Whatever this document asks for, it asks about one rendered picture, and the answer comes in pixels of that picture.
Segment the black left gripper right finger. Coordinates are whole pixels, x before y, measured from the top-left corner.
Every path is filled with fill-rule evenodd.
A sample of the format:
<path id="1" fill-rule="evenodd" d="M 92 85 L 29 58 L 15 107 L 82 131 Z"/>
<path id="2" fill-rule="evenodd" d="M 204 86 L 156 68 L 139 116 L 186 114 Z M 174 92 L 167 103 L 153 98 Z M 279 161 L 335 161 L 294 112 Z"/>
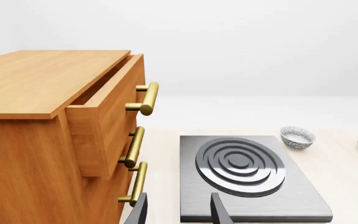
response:
<path id="1" fill-rule="evenodd" d="M 218 193 L 211 194 L 210 200 L 211 218 L 213 224 L 234 224 L 231 217 L 228 215 Z"/>

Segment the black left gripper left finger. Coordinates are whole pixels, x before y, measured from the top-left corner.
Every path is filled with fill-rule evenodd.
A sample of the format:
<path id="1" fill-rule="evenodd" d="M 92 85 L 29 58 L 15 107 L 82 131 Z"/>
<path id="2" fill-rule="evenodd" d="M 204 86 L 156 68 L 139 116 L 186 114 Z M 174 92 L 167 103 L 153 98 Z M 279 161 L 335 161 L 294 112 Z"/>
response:
<path id="1" fill-rule="evenodd" d="M 131 213 L 124 224 L 145 224 L 147 218 L 148 201 L 147 194 L 141 193 Z"/>

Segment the flat black stove plate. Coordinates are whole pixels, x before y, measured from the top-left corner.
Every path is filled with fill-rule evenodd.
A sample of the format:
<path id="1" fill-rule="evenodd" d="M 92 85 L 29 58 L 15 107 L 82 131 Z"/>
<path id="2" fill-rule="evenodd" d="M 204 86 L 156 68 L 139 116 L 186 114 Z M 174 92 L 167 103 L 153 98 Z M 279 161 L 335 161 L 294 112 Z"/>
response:
<path id="1" fill-rule="evenodd" d="M 329 223 L 329 205 L 274 136 L 181 136 L 180 220 L 211 222 L 218 194 L 239 223 Z"/>

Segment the patterned black and white bowl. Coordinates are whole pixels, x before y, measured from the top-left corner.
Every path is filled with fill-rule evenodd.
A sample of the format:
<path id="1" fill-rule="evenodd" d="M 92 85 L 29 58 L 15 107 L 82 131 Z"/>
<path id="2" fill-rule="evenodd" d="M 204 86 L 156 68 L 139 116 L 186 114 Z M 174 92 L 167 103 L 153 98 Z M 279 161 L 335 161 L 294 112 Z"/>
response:
<path id="1" fill-rule="evenodd" d="M 316 139 L 312 132 L 295 126 L 281 128 L 280 135 L 283 143 L 292 149 L 307 149 Z"/>

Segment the closed wooden drawer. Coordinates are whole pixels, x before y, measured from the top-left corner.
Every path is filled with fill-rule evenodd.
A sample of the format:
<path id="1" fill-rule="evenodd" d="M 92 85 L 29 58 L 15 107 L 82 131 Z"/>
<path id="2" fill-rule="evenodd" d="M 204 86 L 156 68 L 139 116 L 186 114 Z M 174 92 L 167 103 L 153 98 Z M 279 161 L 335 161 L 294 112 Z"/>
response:
<path id="1" fill-rule="evenodd" d="M 127 195 L 132 175 L 124 164 L 118 164 L 110 179 L 82 178 L 88 224 L 119 224 L 124 203 L 118 197 Z"/>
<path id="2" fill-rule="evenodd" d="M 120 165 L 125 163 L 126 156 L 127 156 L 128 150 L 130 149 L 130 146 L 132 143 L 132 138 L 134 136 L 135 136 L 135 131 L 130 131 L 129 137 L 127 138 L 127 141 L 122 149 L 121 155 L 119 156 L 119 158 L 117 160 L 116 166 L 115 166 L 114 171 L 113 171 L 112 175 L 110 176 L 109 180 L 112 180 L 114 178 L 114 174 L 119 169 Z"/>

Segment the open wooden drawer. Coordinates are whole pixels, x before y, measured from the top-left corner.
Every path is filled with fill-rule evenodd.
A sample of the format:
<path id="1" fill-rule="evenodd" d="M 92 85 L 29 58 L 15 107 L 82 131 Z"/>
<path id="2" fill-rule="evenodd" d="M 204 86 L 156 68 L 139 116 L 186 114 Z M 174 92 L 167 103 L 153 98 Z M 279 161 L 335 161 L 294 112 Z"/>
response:
<path id="1" fill-rule="evenodd" d="M 125 108 L 143 101 L 137 85 L 145 85 L 142 54 L 125 57 L 65 109 L 83 177 L 109 179 L 114 173 L 137 127 L 137 112 Z"/>

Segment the wooden cabinet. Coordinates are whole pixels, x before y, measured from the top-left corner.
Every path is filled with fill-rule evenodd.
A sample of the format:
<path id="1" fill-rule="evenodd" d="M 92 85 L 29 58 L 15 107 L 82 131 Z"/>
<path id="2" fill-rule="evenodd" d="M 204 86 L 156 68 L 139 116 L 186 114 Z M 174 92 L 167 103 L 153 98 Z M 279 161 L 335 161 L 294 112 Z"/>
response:
<path id="1" fill-rule="evenodd" d="M 0 224 L 88 224 L 65 109 L 129 50 L 0 55 Z"/>

